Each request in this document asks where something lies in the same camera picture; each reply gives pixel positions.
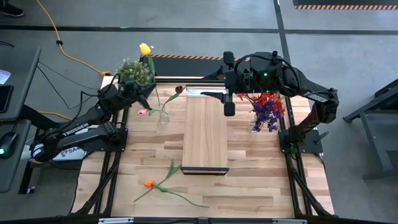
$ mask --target wooden board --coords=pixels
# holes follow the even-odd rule
[[[165,102],[173,95],[174,88],[175,85],[158,85],[160,101]],[[186,95],[183,93],[168,105],[168,124],[160,124],[156,115],[139,116],[140,106],[134,104],[128,119],[129,137],[121,158],[112,216],[293,217],[286,163],[280,153],[277,133],[247,132],[247,124],[253,118],[249,113],[251,105],[239,98],[234,101],[236,116],[227,118],[227,166],[230,168],[227,176],[183,175],[178,171],[162,184],[210,208],[194,207],[175,195],[157,190],[134,203],[134,199],[147,190],[144,181],[160,182],[167,175],[171,159],[177,165],[182,162]],[[155,93],[150,96],[149,103],[157,103]],[[292,106],[296,123],[310,111],[305,98],[292,98]],[[73,211],[78,210],[97,187],[103,156],[102,152],[95,152],[83,161]],[[325,209],[333,213],[321,162],[314,155],[304,154],[303,164],[308,187]],[[298,194],[304,211],[301,190]]]
[[[209,96],[187,97],[183,167],[226,167],[224,107]]]

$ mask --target concrete floor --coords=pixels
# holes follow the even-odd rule
[[[398,30],[395,11],[298,11],[291,0],[279,0],[285,29],[290,30]],[[35,1],[13,0],[27,15],[0,17],[0,24],[50,25]],[[278,29],[273,0],[42,0],[58,26],[171,27]],[[220,56],[225,50],[240,57],[255,51],[278,50],[280,35],[214,32],[61,32],[65,50],[98,67],[115,71],[126,57],[139,55],[138,45],[155,46],[157,54]],[[335,213],[345,218],[398,222],[398,179],[364,182],[362,175],[377,172],[372,151],[359,120],[342,117],[367,103],[375,91],[398,78],[398,39],[395,35],[286,35],[293,66],[307,78],[338,89],[340,107],[336,121],[320,125],[329,131],[323,139],[326,175]],[[40,61],[83,85],[99,87],[101,77],[64,57],[53,31],[1,30],[0,40],[16,46],[39,45]],[[44,69],[70,106],[78,104],[85,90]],[[40,111],[73,116],[40,73],[36,73],[26,103]],[[84,104],[87,110],[95,103]],[[73,200],[78,172],[43,169],[33,195],[0,195],[0,220],[65,215]]]

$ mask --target orange black striped tape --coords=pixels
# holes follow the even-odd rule
[[[311,10],[397,10],[398,6],[370,6],[370,5],[298,5],[296,9]]]
[[[222,60],[223,57],[209,57],[209,56],[188,56],[188,55],[150,55],[153,58],[187,58],[187,59],[202,59],[202,60]]]

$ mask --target orange tulip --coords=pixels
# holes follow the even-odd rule
[[[144,182],[144,186],[146,188],[153,189],[154,188],[154,182],[151,181],[151,180],[147,180],[147,181]]]

